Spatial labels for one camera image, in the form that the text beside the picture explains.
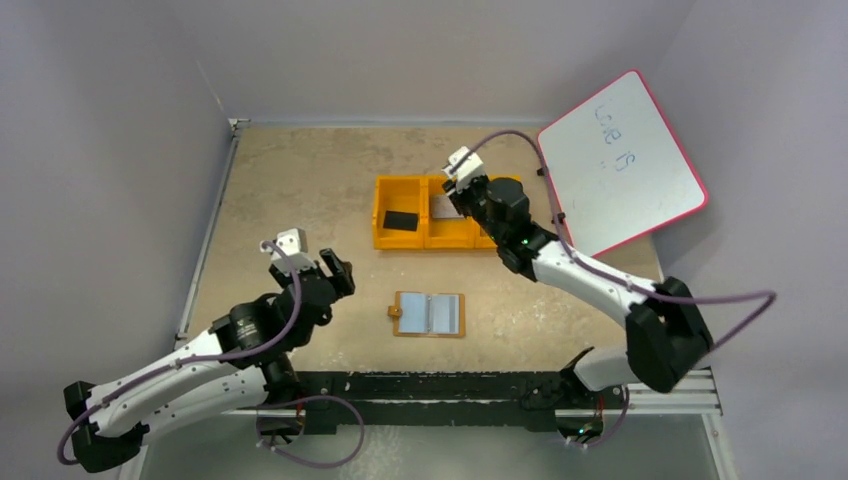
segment red border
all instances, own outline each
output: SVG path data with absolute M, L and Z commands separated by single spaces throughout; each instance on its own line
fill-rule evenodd
M 672 218 L 672 219 L 670 219 L 670 220 L 667 220 L 667 221 L 665 221 L 665 222 L 663 222 L 663 223 L 661 223 L 661 224 L 659 224 L 659 225 L 656 225 L 656 226 L 654 226 L 654 227 L 652 227 L 652 228 L 649 228 L 648 230 L 645 230 L 645 231 L 644 231 L 644 232 L 642 232 L 642 233 L 636 234 L 636 235 L 634 235 L 634 236 L 632 236 L 632 237 L 630 237 L 630 238 L 628 238 L 628 239 L 626 239 L 626 240 L 623 240 L 623 241 L 621 241 L 621 242 L 619 242 L 619 243 L 617 243 L 617 244 L 615 244 L 615 245 L 613 245 L 613 246 L 611 246 L 611 247 L 609 247 L 609 248 L 606 248 L 606 249 L 604 249 L 604 250 L 601 250 L 600 252 L 598 252 L 598 253 L 596 253 L 595 255 L 593 255 L 593 257 L 598 257 L 598 256 L 600 256 L 600 255 L 603 255 L 604 253 L 607 253 L 607 252 L 609 252 L 610 250 L 612 250 L 612 249 L 614 249 L 614 248 L 620 247 L 621 245 L 624 245 L 624 244 L 625 244 L 625 243 L 627 243 L 627 242 L 632 242 L 633 240 L 636 240 L 636 239 L 637 239 L 637 238 L 639 238 L 639 237 L 642 237 L 642 236 L 644 236 L 644 235 L 647 235 L 647 234 L 649 234 L 649 233 L 651 233 L 651 232 L 653 232 L 653 231 L 655 231 L 655 230 L 658 230 L 658 229 L 660 229 L 660 228 L 662 228 L 662 227 L 664 227 L 664 226 L 666 226 L 666 225 L 668 225 L 668 224 L 670 224 L 670 223 L 673 223 L 673 222 L 675 222 L 675 221 L 677 221 L 677 220 L 680 220 L 680 219 L 681 219 L 681 218 L 683 218 L 683 217 L 689 216 L 689 215 L 691 215 L 691 214 L 693 214 L 693 213 L 695 213 L 695 212 L 697 212 L 697 211 L 701 210 L 701 209 L 702 209 L 702 208 L 704 208 L 705 206 L 707 206 L 707 203 L 708 203 L 708 202 L 709 202 L 709 200 L 710 200 L 710 194 L 707 192 L 707 187 L 706 187 L 706 186 L 704 186 L 704 182 L 701 180 L 701 176 L 700 176 L 700 175 L 698 175 L 698 172 L 697 172 L 697 171 L 695 171 L 695 167 L 692 165 L 692 160 L 689 158 L 689 155 L 686 153 L 686 150 L 683 148 L 683 144 L 682 144 L 682 143 L 680 143 L 680 138 L 677 136 L 677 133 L 674 131 L 674 129 L 673 129 L 673 128 L 671 128 L 671 124 L 668 122 L 668 117 L 666 117 L 665 112 L 663 111 L 662 107 L 660 107 L 659 102 L 657 102 L 657 97 L 654 95 L 654 92 L 653 92 L 653 91 L 651 91 L 651 87 L 649 87 L 649 86 L 648 86 L 648 82 L 646 82 L 646 81 L 645 81 L 645 77 L 642 75 L 642 72 L 640 72 L 638 69 L 635 69 L 635 68 L 630 69 L 630 70 L 627 70 L 626 72 L 622 73 L 621 75 L 619 75 L 619 76 L 618 76 L 618 78 L 616 78 L 615 80 L 613 80 L 613 81 L 611 81 L 610 83 L 606 84 L 603 88 L 601 88 L 600 90 L 598 90 L 597 92 L 595 92 L 592 96 L 590 96 L 590 97 L 589 97 L 589 98 L 587 98 L 586 100 L 583 100 L 583 101 L 582 101 L 582 102 L 580 102 L 577 106 L 575 106 L 575 107 L 574 107 L 574 108 L 572 108 L 571 110 L 569 110 L 569 111 L 565 112 L 565 114 L 564 114 L 564 115 L 562 115 L 561 117 L 559 117 L 559 118 L 557 118 L 556 120 L 554 120 L 553 122 L 551 122 L 551 123 L 550 123 L 548 126 L 546 126 L 545 128 L 541 129 L 541 130 L 539 131 L 539 133 L 536 135 L 536 144 L 538 144 L 538 145 L 539 145 L 539 150 L 542 152 L 542 156 L 544 157 L 544 155 L 545 155 L 545 151 L 544 151 L 544 149 L 542 148 L 542 143 L 539 141 L 539 137 L 542 135 L 542 133 L 543 133 L 545 130 L 547 130 L 547 129 L 548 129 L 548 128 L 550 128 L 553 124 L 555 124 L 555 123 L 559 122 L 560 120 L 562 120 L 563 118 L 565 118 L 565 116 L 567 116 L 569 113 L 571 113 L 571 112 L 573 112 L 574 110 L 577 110 L 578 108 L 580 108 L 580 107 L 581 107 L 584 103 L 586 103 L 586 102 L 588 102 L 589 100 L 591 100 L 591 99 L 595 98 L 595 96 L 597 96 L 599 93 L 603 92 L 603 91 L 604 91 L 604 90 L 606 90 L 609 86 L 611 86 L 611 85 L 612 85 L 612 84 L 614 84 L 615 82 L 617 82 L 617 81 L 621 80 L 621 79 L 622 79 L 625 75 L 627 75 L 628 73 L 631 73 L 631 72 L 634 72 L 634 73 L 636 73 L 636 75 L 638 75 L 638 76 L 639 76 L 639 80 L 642 82 L 642 85 L 644 85 L 645 90 L 648 92 L 648 95 L 651 97 L 651 101 L 653 101 L 653 102 L 654 102 L 654 106 L 656 106 L 656 107 L 657 107 L 657 111 L 660 113 L 660 117 L 663 119 L 663 122 L 665 123 L 666 128 L 668 128 L 669 133 L 671 133 L 671 138 L 673 138 L 673 139 L 674 139 L 674 143 L 677 145 L 677 148 L 679 148 L 679 149 L 680 149 L 680 153 L 683 155 L 683 158 L 686 160 L 686 164 L 687 164 L 687 165 L 689 165 L 689 170 L 691 170 L 691 171 L 692 171 L 692 175 L 695 177 L 695 181 L 696 181 L 696 182 L 698 182 L 698 186 L 701 188 L 701 192 L 704 194 L 704 201 L 703 201 L 700 205 L 698 205 L 697 207 L 692 208 L 692 209 L 691 209 L 691 210 L 689 210 L 689 211 L 683 212 L 683 213 L 681 213 L 680 215 L 678 215 L 678 216 L 676 216 L 676 217 L 674 217 L 674 218 Z M 545 167 L 547 167 L 547 166 L 548 166 L 547 162 L 545 162 L 545 161 L 544 161 L 544 159 L 542 159 L 542 161 L 543 161 L 544 166 L 545 166 Z M 556 193 L 556 186 L 554 186 L 554 197 L 555 197 L 555 198 L 556 198 L 556 200 L 557 200 L 557 205 L 559 205 L 559 206 L 560 206 L 560 209 L 562 209 L 562 203 L 559 201 L 559 195 L 557 195 L 557 193 Z M 574 245 L 574 238 L 572 238 L 572 236 L 571 236 L 571 231 L 569 231 L 569 229 L 568 229 L 568 217 L 567 217 L 567 216 L 566 216 L 566 220 L 563 222 L 563 227 L 565 228 L 565 233 L 566 233 L 566 235 L 568 235 L 569 243 L 571 243 L 572 245 Z

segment wooden tabletop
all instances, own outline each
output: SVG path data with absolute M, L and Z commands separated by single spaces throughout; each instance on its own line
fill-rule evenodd
M 292 354 L 299 370 L 560 369 L 589 345 L 624 341 L 611 319 L 568 293 L 509 272 L 494 251 L 374 250 L 371 213 L 377 175 L 439 174 L 448 156 L 491 128 L 247 129 L 236 153 L 190 320 L 193 336 L 237 304 L 279 288 L 259 243 L 293 227 L 310 252 L 332 248 L 353 263 L 356 294 L 333 307 L 333 321 Z M 537 130 L 522 129 L 535 137 Z M 501 137 L 478 152 L 490 175 L 519 175 L 531 212 L 550 218 L 538 161 L 519 138 Z M 601 260 L 659 278 L 650 237 Z M 386 314 L 394 293 L 463 293 L 466 336 L 392 335 Z

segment gray floor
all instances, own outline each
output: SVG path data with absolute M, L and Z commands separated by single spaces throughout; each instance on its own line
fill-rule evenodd
M 356 427 L 297 440 L 290 452 L 313 460 L 344 457 Z M 519 428 L 370 427 L 359 457 L 313 470 L 255 447 L 248 417 L 223 416 L 174 432 L 152 446 L 145 480 L 168 479 L 717 479 L 699 416 L 631 416 L 608 443 L 588 452 Z

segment handwriting on whiteboard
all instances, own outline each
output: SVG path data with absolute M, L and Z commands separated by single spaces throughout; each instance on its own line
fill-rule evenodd
M 614 145 L 622 138 L 621 131 L 615 126 L 615 121 L 605 104 L 601 104 L 601 106 L 595 109 L 595 118 L 601 126 L 602 133 L 604 135 L 604 143 L 607 145 Z M 613 168 L 615 168 L 616 172 L 623 171 L 636 161 L 636 155 L 631 153 L 630 150 L 624 153 L 621 153 L 621 150 L 619 150 L 615 152 L 614 155 L 618 155 L 615 162 L 613 162 Z M 601 161 L 601 168 L 607 168 L 605 161 Z

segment cable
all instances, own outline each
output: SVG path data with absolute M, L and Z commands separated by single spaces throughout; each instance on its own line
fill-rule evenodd
M 300 403 L 309 403 L 309 402 L 315 402 L 315 401 L 319 401 L 319 400 L 329 400 L 331 402 L 339 403 L 342 406 L 344 406 L 345 408 L 347 408 L 348 410 L 350 410 L 353 413 L 353 416 L 356 417 L 356 421 L 359 424 L 359 440 L 356 442 L 356 447 L 353 449 L 353 452 L 351 452 L 350 455 L 344 457 L 341 460 L 337 460 L 335 462 L 324 463 L 324 462 L 315 462 L 315 461 L 312 461 L 312 460 L 307 460 L 305 458 L 301 458 L 301 457 L 298 457 L 298 456 L 293 455 L 291 453 L 288 453 L 285 450 L 279 449 L 275 445 L 272 445 L 267 440 L 262 439 L 262 431 L 261 431 L 261 428 L 259 426 L 259 417 L 258 417 L 259 412 L 258 411 L 257 411 L 257 417 L 256 417 L 256 435 L 259 437 L 259 443 L 257 443 L 257 447 L 261 445 L 261 446 L 267 448 L 268 450 L 276 453 L 277 455 L 280 455 L 281 457 L 285 457 L 285 458 L 287 458 L 287 459 L 289 459 L 289 460 L 291 460 L 295 463 L 299 463 L 303 466 L 311 467 L 311 468 L 336 468 L 336 467 L 340 467 L 340 466 L 346 464 L 347 462 L 353 460 L 354 457 L 356 457 L 356 455 L 362 449 L 362 445 L 365 442 L 365 420 L 363 420 L 362 414 L 359 413 L 359 411 L 356 409 L 356 407 L 354 407 L 347 400 L 345 400 L 343 398 L 335 397 L 335 396 L 332 396 L 332 395 L 314 395 L 314 396 L 311 396 L 311 397 L 299 398 L 299 399 L 292 400 L 290 402 L 285 402 L 285 403 L 278 403 L 278 404 L 271 404 L 271 405 L 259 405 L 257 407 L 257 409 L 258 408 L 276 409 L 276 408 L 293 407 L 293 406 L 296 406 Z
M 732 303 L 742 303 L 749 302 L 757 299 L 764 299 L 763 303 L 760 304 L 757 308 L 755 308 L 751 313 L 749 313 L 745 318 L 743 318 L 738 324 L 736 324 L 733 328 L 731 328 L 727 333 L 725 333 L 722 337 L 716 340 L 713 343 L 713 346 L 707 352 L 706 355 L 709 355 L 711 352 L 715 352 L 722 346 L 724 346 L 728 341 L 730 341 L 733 337 L 739 334 L 742 330 L 744 330 L 748 325 L 751 324 L 757 317 L 759 317 L 763 312 L 765 312 L 777 299 L 777 292 L 774 290 L 761 290 L 757 292 L 743 293 L 737 295 L 721 295 L 721 296 L 712 296 L 712 297 L 673 297 L 671 295 L 663 295 L 661 293 L 654 292 L 652 290 L 648 290 L 647 288 L 641 287 L 639 285 L 634 285 L 631 282 L 628 282 L 626 279 L 615 276 L 613 274 L 604 272 L 603 270 L 599 270 L 592 265 L 586 263 L 579 255 L 574 254 L 574 249 L 565 241 L 566 233 L 563 227 L 563 222 L 557 221 L 558 218 L 564 218 L 565 213 L 562 211 L 562 208 L 559 205 L 559 201 L 556 197 L 556 189 L 554 188 L 553 180 L 551 176 L 545 171 L 547 169 L 547 165 L 545 164 L 545 156 L 542 154 L 542 150 L 539 148 L 539 145 L 528 136 L 526 133 L 519 130 L 499 130 L 489 135 L 483 137 L 479 142 L 477 142 L 473 147 L 471 147 L 459 161 L 449 169 L 450 175 L 454 175 L 459 167 L 465 163 L 468 158 L 474 154 L 477 150 L 483 147 L 485 144 L 489 143 L 493 139 L 504 136 L 504 135 L 516 135 L 518 137 L 523 138 L 527 143 L 533 147 L 533 151 L 536 154 L 536 157 L 539 159 L 539 165 L 542 168 L 542 172 L 544 173 L 543 177 L 545 178 L 545 185 L 547 187 L 548 193 L 548 203 L 551 207 L 552 218 L 554 219 L 554 226 L 557 231 L 557 236 L 559 237 L 559 242 L 562 244 L 562 248 L 565 250 L 565 253 L 568 255 L 569 259 L 574 261 L 581 268 L 586 270 L 593 275 L 596 275 L 600 278 L 608 280 L 612 283 L 620 285 L 622 287 L 627 288 L 628 290 L 632 290 L 634 292 L 645 295 L 646 297 L 653 298 L 655 300 L 659 300 L 661 302 L 666 303 L 674 303 L 678 305 L 723 305 L 723 304 L 732 304 Z M 615 424 L 610 428 L 610 431 L 605 435 L 601 436 L 598 440 L 592 442 L 591 444 L 586 444 L 586 446 L 597 446 L 601 443 L 604 443 L 610 436 L 612 436 L 621 426 L 621 423 L 624 421 L 624 417 L 627 414 L 627 409 L 630 405 L 630 390 L 627 389 L 626 385 L 623 385 L 624 388 L 624 406 L 621 410 L 621 415 L 619 415 L 618 420 L 616 420 Z
M 173 368 L 180 368 L 183 365 L 188 365 L 190 363 L 196 362 L 204 362 L 204 361 L 215 361 L 215 362 L 226 362 L 231 360 L 238 360 L 241 358 L 249 357 L 252 355 L 256 355 L 262 353 L 269 348 L 273 347 L 276 343 L 285 337 L 289 331 L 291 331 L 292 327 L 294 327 L 294 322 L 297 320 L 297 316 L 300 314 L 300 305 L 302 299 L 301 285 L 300 285 L 300 277 L 297 274 L 297 268 L 292 263 L 291 259 L 288 255 L 283 252 L 283 250 L 277 246 L 276 243 L 271 242 L 269 240 L 265 240 L 262 242 L 263 247 L 267 247 L 276 252 L 280 258 L 282 258 L 286 262 L 286 267 L 288 267 L 289 274 L 292 277 L 292 283 L 294 284 L 294 306 L 292 307 L 292 314 L 289 317 L 289 321 L 283 327 L 282 330 L 271 340 L 259 345 L 258 347 L 254 347 L 250 350 L 244 350 L 242 352 L 229 353 L 229 354 L 220 354 L 220 355 L 200 355 L 194 357 L 185 357 L 180 358 L 174 364 L 171 365 L 163 365 L 161 367 L 155 368 L 149 372 L 145 372 L 138 377 L 128 381 L 124 385 L 116 388 L 113 392 L 105 395 L 100 403 L 92 405 L 87 410 L 85 410 L 79 417 L 74 419 L 71 425 L 65 430 L 65 433 L 62 434 L 61 440 L 59 440 L 59 446 L 56 450 L 56 456 L 59 459 L 59 463 L 62 465 L 77 465 L 79 464 L 79 460 L 70 459 L 65 456 L 65 445 L 68 443 L 68 440 L 73 435 L 74 431 L 79 428 L 80 425 L 83 424 L 86 420 L 88 420 L 92 415 L 100 411 L 101 409 L 108 407 L 110 403 L 115 401 L 118 397 L 123 395 L 124 393 L 138 387 L 139 385 L 162 375 L 170 371 Z

